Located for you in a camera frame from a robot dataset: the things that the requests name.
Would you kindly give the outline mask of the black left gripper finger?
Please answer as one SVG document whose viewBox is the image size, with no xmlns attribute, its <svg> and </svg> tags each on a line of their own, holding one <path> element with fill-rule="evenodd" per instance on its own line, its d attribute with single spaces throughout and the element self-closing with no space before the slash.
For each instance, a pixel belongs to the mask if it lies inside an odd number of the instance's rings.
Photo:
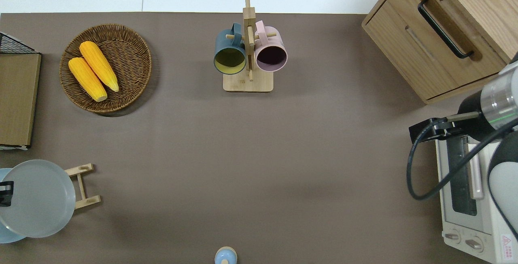
<svg viewBox="0 0 518 264">
<path fill-rule="evenodd" d="M 0 183 L 0 207 L 11 206 L 14 191 L 14 181 L 2 181 Z"/>
</svg>

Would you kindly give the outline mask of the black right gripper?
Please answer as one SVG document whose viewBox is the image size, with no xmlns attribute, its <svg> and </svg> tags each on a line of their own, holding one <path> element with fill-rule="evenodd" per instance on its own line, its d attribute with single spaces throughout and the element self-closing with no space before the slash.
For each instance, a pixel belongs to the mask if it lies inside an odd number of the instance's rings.
<svg viewBox="0 0 518 264">
<path fill-rule="evenodd" d="M 455 137 L 468 136 L 467 131 L 463 128 L 466 121 L 478 119 L 480 112 L 456 113 L 446 117 L 437 119 L 426 119 L 409 127 L 409 136 L 412 143 L 417 141 L 420 133 L 427 129 L 422 135 L 422 141 L 432 140 L 437 134 L 435 130 L 439 131 L 439 136 Z"/>
</svg>

